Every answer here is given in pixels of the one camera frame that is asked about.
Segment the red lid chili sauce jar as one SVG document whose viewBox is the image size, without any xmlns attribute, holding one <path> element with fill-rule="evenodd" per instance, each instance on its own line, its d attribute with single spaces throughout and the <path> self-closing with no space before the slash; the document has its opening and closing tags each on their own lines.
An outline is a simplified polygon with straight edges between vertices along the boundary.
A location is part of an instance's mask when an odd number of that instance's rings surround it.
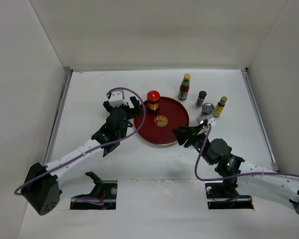
<svg viewBox="0 0 299 239">
<path fill-rule="evenodd" d="M 148 109 L 151 113 L 157 113 L 159 110 L 160 93 L 151 90 L 147 93 Z"/>
</svg>

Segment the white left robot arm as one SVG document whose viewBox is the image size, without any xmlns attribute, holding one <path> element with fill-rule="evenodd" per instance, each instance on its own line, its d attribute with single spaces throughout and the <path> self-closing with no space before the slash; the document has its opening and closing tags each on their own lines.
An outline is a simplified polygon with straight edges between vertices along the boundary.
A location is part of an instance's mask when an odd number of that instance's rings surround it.
<svg viewBox="0 0 299 239">
<path fill-rule="evenodd" d="M 67 155 L 45 165 L 33 164 L 18 192 L 40 215 L 51 212 L 65 199 L 90 201 L 102 193 L 103 181 L 91 169 L 91 163 L 113 152 L 127 133 L 131 120 L 142 117 L 142 101 L 135 96 L 127 102 L 120 91 L 109 94 L 103 103 L 109 113 L 105 123 L 90 139 Z"/>
</svg>

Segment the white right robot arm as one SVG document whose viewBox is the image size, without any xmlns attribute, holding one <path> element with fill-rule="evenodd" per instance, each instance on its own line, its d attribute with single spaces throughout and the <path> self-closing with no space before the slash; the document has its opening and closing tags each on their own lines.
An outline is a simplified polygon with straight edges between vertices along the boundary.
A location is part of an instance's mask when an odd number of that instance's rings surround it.
<svg viewBox="0 0 299 239">
<path fill-rule="evenodd" d="M 201 124 L 173 129 L 179 145 L 193 147 L 198 152 L 194 168 L 200 159 L 215 166 L 221 181 L 221 191 L 227 197 L 249 195 L 284 205 L 299 215 L 299 175 L 276 172 L 252 164 L 232 154 L 232 148 L 221 138 L 209 140 L 212 126 Z"/>
</svg>

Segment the right robot arm base mount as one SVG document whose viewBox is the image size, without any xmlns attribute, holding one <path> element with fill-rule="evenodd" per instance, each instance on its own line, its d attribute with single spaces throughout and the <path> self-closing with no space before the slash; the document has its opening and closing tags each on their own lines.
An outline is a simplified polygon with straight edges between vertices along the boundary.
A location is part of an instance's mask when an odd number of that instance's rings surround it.
<svg viewBox="0 0 299 239">
<path fill-rule="evenodd" d="M 222 182 L 205 183 L 207 207 L 210 210 L 254 209 L 251 196 L 239 195 L 236 190 L 225 189 Z"/>
</svg>

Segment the left robot arm base mount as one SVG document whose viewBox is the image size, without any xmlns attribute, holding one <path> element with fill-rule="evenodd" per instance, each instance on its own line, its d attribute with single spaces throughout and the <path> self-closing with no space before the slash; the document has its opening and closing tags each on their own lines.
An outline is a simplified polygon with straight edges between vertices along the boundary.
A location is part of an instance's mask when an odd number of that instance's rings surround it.
<svg viewBox="0 0 299 239">
<path fill-rule="evenodd" d="M 71 210 L 115 210 L 117 203 L 118 182 L 103 181 L 94 172 L 85 173 L 95 184 L 89 194 L 82 194 L 71 199 Z"/>
</svg>

